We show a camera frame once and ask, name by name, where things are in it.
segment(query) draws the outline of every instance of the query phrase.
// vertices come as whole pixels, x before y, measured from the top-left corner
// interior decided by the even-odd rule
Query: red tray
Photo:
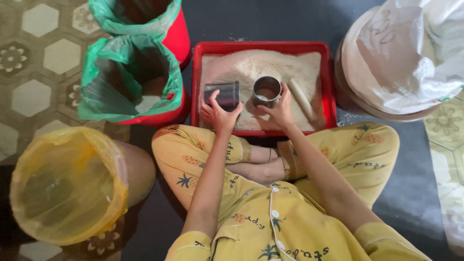
[[[331,129],[337,126],[330,49],[326,43],[317,41],[243,41],[198,43],[193,51],[192,126],[199,126],[198,102],[200,101],[198,100],[198,91],[200,89],[201,80],[201,57],[205,54],[229,54],[250,49],[270,50],[286,54],[319,52],[322,56],[320,73],[322,105],[324,108],[324,115],[327,120],[324,129]],[[308,135],[313,132],[314,131],[304,131],[304,134]],[[279,130],[239,130],[232,132],[232,134],[236,136],[285,136],[285,133]]]

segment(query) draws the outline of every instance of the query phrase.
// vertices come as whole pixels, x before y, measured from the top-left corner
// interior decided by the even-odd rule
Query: stainless steel cylinder
[[[235,108],[240,103],[240,89],[239,89],[239,82],[226,82],[226,83],[211,83],[205,84],[205,103],[211,106],[209,102],[209,98],[213,91],[219,89],[219,94],[216,97],[216,101],[218,102],[219,106],[228,112],[235,110]]]
[[[279,81],[271,76],[259,78],[253,86],[251,102],[254,106],[263,105],[274,108],[277,105],[282,86]]]

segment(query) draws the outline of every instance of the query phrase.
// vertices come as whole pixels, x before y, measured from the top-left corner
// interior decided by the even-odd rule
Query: yellow plastic bag
[[[144,198],[155,181],[150,156],[86,127],[53,131],[35,138],[13,172],[10,200],[20,227],[37,240],[70,245],[111,229],[128,207],[128,173],[141,155]]]

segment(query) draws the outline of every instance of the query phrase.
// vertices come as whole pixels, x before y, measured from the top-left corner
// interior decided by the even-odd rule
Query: yellow pajamas
[[[383,190],[398,154],[396,132],[377,123],[360,123],[308,136],[370,208]],[[185,125],[159,130],[152,148],[167,183],[188,210],[212,148],[214,133]],[[430,260],[391,227],[368,223],[351,234],[325,215],[291,142],[278,143],[286,181],[269,187],[225,169],[218,233],[180,236],[167,260]],[[232,136],[226,164],[249,162],[251,147]]]

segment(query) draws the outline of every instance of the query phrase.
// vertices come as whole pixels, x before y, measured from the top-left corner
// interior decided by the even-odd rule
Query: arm
[[[287,134],[298,157],[313,182],[326,213],[340,220],[354,233],[361,225],[382,222],[359,198],[356,191],[343,178],[330,161],[305,137],[292,120],[290,91],[282,83],[282,96],[274,109],[259,108],[268,113]]]
[[[227,146],[235,121],[243,109],[243,104],[239,104],[233,112],[224,111],[216,102],[218,94],[219,90],[211,94],[212,107],[206,105],[203,99],[201,101],[201,115],[213,124],[216,137],[193,193],[181,235],[188,231],[203,232],[211,239],[216,235],[224,186]]]

